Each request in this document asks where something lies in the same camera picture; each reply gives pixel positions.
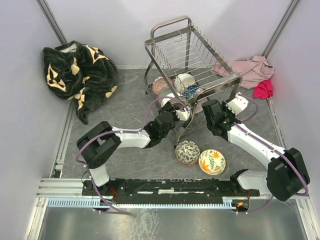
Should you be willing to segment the blue triangle patterned bowl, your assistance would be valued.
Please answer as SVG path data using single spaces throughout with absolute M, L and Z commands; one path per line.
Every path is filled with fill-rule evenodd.
M 186 100 L 189 100 L 194 96 L 197 90 L 201 90 L 201 87 L 197 84 L 191 84 L 181 92 L 181 95 L 185 97 Z

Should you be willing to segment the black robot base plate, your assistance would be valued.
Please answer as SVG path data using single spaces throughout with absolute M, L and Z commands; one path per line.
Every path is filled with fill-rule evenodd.
M 258 197 L 257 189 L 245 190 L 234 180 L 124 179 L 110 180 L 98 188 L 105 198 L 118 204 L 208 204 L 222 203 L 223 197 Z

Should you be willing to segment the stainless steel dish rack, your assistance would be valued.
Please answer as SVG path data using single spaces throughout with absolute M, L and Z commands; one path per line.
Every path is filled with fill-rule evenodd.
M 170 92 L 190 107 L 188 117 L 175 128 L 175 144 L 194 130 L 196 107 L 201 101 L 229 87 L 232 91 L 228 99 L 232 100 L 242 82 L 242 76 L 229 66 L 187 15 L 154 25 L 144 47 L 150 57 L 146 70 L 156 67 Z

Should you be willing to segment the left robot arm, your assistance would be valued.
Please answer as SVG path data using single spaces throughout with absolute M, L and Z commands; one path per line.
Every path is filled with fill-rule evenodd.
M 142 130 L 121 129 L 111 126 L 108 121 L 102 121 L 83 135 L 76 142 L 80 151 L 76 159 L 79 156 L 84 158 L 88 173 L 94 182 L 93 189 L 99 195 L 106 195 L 110 191 L 111 183 L 106 162 L 117 149 L 152 148 L 167 137 L 179 120 L 178 108 L 167 102 L 158 111 L 158 116 L 148 122 Z

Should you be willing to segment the red patterned bowl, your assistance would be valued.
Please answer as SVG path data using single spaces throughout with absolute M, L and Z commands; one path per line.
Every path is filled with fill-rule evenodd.
M 161 89 L 167 86 L 168 84 L 166 80 L 162 76 L 159 76 L 152 83 L 152 91 L 155 95 L 158 96 Z

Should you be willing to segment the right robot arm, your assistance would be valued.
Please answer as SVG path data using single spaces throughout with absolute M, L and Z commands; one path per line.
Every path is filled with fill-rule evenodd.
M 217 137 L 242 148 L 256 158 L 265 171 L 240 170 L 229 183 L 231 193 L 247 190 L 268 191 L 285 202 L 294 195 L 307 196 L 310 178 L 302 154 L 296 148 L 277 146 L 251 131 L 226 104 L 208 100 L 202 104 L 208 130 Z

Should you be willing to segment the plain white bowl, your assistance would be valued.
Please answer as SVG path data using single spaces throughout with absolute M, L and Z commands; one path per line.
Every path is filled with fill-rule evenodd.
M 179 74 L 173 81 L 174 88 L 181 93 L 187 86 L 195 83 L 195 78 L 189 73 Z

